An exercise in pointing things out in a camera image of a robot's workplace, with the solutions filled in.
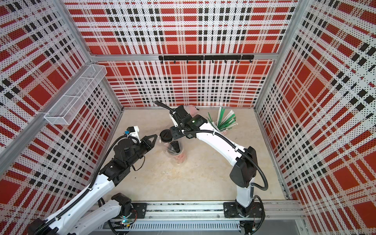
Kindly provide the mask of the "clear plastic carrier bag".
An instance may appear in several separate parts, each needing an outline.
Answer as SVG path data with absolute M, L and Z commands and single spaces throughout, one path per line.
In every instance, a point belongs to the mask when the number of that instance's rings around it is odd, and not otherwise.
M 176 164 L 185 162 L 187 155 L 182 142 L 175 140 L 169 129 L 162 130 L 158 137 L 158 143 L 163 152 Z

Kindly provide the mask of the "red milk tea cup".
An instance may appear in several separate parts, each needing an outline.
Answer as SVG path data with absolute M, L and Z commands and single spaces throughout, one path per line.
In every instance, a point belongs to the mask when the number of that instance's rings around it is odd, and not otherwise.
M 171 148 L 168 149 L 169 155 L 171 155 L 178 164 L 183 163 L 186 160 L 186 153 L 182 144 L 179 141 L 172 141 Z
M 172 134 L 169 129 L 162 130 L 159 135 L 160 144 L 163 147 L 171 148 L 171 142 L 173 140 Z

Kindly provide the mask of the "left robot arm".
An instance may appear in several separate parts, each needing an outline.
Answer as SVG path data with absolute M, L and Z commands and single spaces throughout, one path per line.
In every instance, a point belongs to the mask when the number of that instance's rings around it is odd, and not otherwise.
M 125 134 L 110 149 L 114 157 L 97 173 L 92 182 L 73 200 L 44 220 L 36 219 L 29 226 L 29 235 L 87 235 L 99 225 L 119 216 L 138 216 L 129 197 L 118 193 L 101 207 L 87 211 L 114 189 L 134 169 L 134 164 L 151 151 L 156 134 L 142 139 Z

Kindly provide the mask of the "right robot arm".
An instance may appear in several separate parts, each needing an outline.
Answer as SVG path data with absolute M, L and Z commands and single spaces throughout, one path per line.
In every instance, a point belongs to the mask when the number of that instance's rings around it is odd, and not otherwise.
M 197 138 L 215 149 L 230 163 L 233 167 L 230 178 L 237 186 L 236 210 L 240 216 L 248 217 L 254 204 L 257 174 L 255 150 L 232 142 L 218 132 L 210 121 L 199 114 L 192 116 L 182 105 L 174 109 L 169 108 L 169 115 L 174 123 L 170 128 L 174 139 Z

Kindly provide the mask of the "pink plush toy red dress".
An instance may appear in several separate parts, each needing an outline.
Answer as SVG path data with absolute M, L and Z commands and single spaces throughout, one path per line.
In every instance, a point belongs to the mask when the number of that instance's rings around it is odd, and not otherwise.
M 195 115 L 198 114 L 198 109 L 193 106 L 193 105 L 187 105 L 185 108 L 184 108 L 188 114 L 190 114 L 192 117 L 194 117 Z

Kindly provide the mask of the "wide white wrapped straw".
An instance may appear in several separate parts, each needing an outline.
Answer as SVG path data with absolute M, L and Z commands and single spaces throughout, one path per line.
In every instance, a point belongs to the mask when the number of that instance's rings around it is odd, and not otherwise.
M 229 113 L 227 115 L 225 115 L 224 113 L 221 115 L 220 117 L 220 122 L 218 123 L 218 125 L 223 125 L 225 122 L 227 122 L 228 120 L 231 120 L 233 118 L 233 115 L 234 115 L 234 111 L 233 110 L 230 110 Z

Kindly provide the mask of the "green wrapped straw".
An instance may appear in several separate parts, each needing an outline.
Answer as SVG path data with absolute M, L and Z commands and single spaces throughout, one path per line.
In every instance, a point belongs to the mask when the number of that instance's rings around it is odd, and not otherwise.
M 234 125 L 237 124 L 235 113 L 228 114 L 225 120 L 219 125 L 219 131 L 225 131 L 231 129 Z

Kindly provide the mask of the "black wall hook rail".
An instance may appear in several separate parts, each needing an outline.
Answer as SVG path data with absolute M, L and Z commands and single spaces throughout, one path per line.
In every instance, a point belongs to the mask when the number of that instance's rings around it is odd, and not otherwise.
M 254 55 L 161 55 L 158 57 L 160 61 L 216 61 L 216 60 L 249 60 L 252 61 Z

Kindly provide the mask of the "metal base rail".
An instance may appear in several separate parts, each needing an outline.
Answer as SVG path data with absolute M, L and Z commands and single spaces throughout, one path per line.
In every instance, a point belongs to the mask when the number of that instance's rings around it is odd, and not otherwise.
M 136 201 L 136 212 L 112 220 L 118 233 L 308 235 L 305 214 L 294 200 L 258 200 L 246 216 L 234 201 Z

